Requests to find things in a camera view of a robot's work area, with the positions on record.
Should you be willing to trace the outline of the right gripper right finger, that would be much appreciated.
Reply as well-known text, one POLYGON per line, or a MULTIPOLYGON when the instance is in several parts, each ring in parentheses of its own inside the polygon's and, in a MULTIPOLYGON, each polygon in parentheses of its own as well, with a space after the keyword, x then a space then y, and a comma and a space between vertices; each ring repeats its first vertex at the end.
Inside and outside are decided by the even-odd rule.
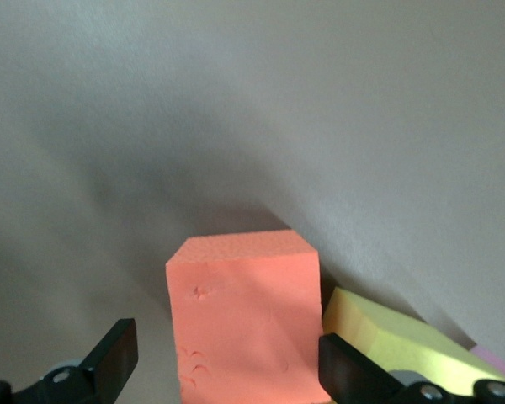
POLYGON ((318 380, 337 403, 505 403, 500 380, 477 380, 468 396, 429 380, 402 383, 336 333, 319 338, 318 380))

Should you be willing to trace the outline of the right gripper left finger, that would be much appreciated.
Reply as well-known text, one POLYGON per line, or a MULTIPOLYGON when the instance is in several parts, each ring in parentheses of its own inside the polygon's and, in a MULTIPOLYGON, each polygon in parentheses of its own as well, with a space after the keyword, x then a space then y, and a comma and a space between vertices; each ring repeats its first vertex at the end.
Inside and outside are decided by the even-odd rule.
POLYGON ((137 363, 136 321, 120 319, 79 364, 56 368, 17 392, 0 380, 0 403, 114 403, 137 363))

